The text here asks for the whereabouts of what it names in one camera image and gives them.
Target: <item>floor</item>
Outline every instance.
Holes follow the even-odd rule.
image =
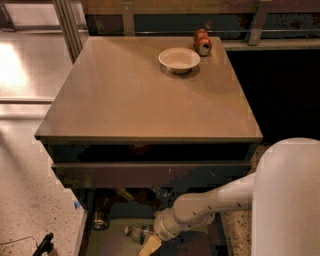
[[[60,32],[0,32],[0,98],[54,98],[71,67]],[[34,138],[48,108],[0,104],[1,256],[32,255],[49,232],[51,256],[78,255],[86,213],[56,179]]]

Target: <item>small bottle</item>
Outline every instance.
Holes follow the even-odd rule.
[[[136,244],[143,244],[146,238],[153,234],[151,225],[144,225],[137,223],[134,225],[126,226],[124,233],[130,236],[131,240]]]
[[[208,37],[208,32],[205,29],[199,29],[194,32],[194,49],[200,56],[209,55],[212,43]]]

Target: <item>white bowl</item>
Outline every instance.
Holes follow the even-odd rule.
[[[159,61],[176,74],[188,72],[200,62],[200,56],[187,48],[170,48],[159,55]]]

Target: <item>tiled floor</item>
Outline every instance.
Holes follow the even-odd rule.
[[[61,33],[0,32],[0,98],[54,98],[71,68]],[[50,255],[77,255],[86,214],[34,139],[48,108],[0,104],[0,244],[28,236],[39,244],[53,232]],[[35,249],[28,238],[0,245],[0,255],[32,255]]]

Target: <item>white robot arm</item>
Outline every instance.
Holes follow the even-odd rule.
[[[157,214],[149,245],[158,248],[161,240],[210,224],[215,212],[246,209],[251,202],[252,256],[320,255],[320,141],[280,141],[263,155],[256,175],[180,196]]]
[[[249,209],[252,203],[255,174],[228,183],[206,193],[189,193],[176,199],[172,208],[157,214],[154,233],[168,241],[195,227],[209,225],[214,213]]]

